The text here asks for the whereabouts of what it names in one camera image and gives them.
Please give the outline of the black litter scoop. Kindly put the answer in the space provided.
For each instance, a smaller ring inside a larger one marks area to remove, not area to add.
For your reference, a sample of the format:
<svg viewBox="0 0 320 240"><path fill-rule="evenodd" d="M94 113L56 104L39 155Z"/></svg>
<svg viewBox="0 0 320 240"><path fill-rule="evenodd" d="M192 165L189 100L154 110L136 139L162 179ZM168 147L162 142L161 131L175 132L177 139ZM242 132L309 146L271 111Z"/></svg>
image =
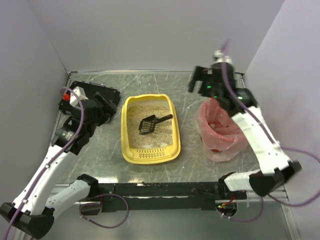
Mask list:
<svg viewBox="0 0 320 240"><path fill-rule="evenodd" d="M172 114L168 114L161 118L157 118L155 115L148 116L140 121L138 131L140 135L151 134L155 131L157 124L165 122L173 118Z"/></svg>

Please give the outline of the yellow litter box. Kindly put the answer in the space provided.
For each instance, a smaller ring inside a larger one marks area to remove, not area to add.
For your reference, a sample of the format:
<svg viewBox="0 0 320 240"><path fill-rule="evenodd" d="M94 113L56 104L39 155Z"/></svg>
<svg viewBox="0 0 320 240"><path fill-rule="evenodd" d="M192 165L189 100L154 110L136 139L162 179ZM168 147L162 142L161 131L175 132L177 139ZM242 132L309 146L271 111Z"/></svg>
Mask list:
<svg viewBox="0 0 320 240"><path fill-rule="evenodd" d="M129 145L127 111L133 106L158 105L173 115L172 144L156 148L132 148ZM155 165L176 159L181 152L181 138L175 106L166 94L143 94L128 97L121 110L121 150L124 159L137 165Z"/></svg>

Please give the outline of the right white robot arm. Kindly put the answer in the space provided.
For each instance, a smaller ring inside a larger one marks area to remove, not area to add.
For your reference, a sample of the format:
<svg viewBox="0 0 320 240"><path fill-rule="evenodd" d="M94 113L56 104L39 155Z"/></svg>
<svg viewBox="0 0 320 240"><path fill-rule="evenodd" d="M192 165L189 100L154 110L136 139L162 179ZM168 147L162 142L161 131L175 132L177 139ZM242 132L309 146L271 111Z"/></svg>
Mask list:
<svg viewBox="0 0 320 240"><path fill-rule="evenodd" d="M191 93L197 81L198 93L216 100L242 131L259 163L259 169L231 172L219 179L227 192L254 191L264 197L293 178L302 166L291 160L269 130L252 92L236 86L233 65L215 62L209 68L196 66L188 84Z"/></svg>

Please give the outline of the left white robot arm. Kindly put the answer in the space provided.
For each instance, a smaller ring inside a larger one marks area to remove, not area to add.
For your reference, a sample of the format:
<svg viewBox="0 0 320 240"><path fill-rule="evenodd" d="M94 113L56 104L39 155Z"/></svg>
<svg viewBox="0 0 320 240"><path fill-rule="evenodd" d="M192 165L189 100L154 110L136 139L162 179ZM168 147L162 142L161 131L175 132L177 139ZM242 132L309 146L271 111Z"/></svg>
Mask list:
<svg viewBox="0 0 320 240"><path fill-rule="evenodd" d="M34 239L43 238L55 219L75 202L93 198L99 193L99 181L87 174L80 175L69 187L50 196L65 170L70 157L76 157L94 135L103 117L97 100L71 94L72 115L56 131L40 167L13 200L0 206L0 215Z"/></svg>

